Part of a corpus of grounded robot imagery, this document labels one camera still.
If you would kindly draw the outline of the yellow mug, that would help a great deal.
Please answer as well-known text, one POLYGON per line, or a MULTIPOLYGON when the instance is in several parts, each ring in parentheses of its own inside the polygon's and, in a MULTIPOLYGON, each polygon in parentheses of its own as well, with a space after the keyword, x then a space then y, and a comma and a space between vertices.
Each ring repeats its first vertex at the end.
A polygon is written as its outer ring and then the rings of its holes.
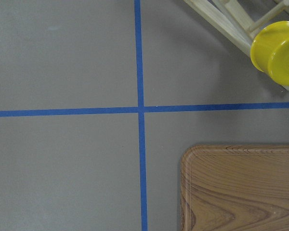
POLYGON ((250 59, 275 83, 289 86, 289 21, 262 29, 252 42, 250 59))

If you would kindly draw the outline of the wooden cutting board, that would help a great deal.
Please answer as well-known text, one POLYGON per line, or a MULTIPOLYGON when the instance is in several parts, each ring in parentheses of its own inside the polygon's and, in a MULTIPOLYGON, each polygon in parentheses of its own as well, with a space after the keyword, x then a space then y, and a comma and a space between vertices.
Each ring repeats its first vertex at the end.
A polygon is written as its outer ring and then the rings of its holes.
POLYGON ((181 230, 289 231, 289 145, 187 149, 181 230))

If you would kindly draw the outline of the wooden dish rack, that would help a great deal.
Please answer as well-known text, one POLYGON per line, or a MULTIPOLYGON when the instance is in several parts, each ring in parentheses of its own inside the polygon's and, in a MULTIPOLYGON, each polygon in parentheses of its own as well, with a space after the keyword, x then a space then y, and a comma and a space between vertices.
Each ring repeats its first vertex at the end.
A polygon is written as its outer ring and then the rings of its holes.
MULTIPOLYGON (((253 21, 236 0, 187 0, 186 3, 248 57, 252 42, 262 29, 279 21, 289 21, 289 0, 277 0, 257 21, 253 21)), ((289 91, 289 86, 281 86, 289 91)))

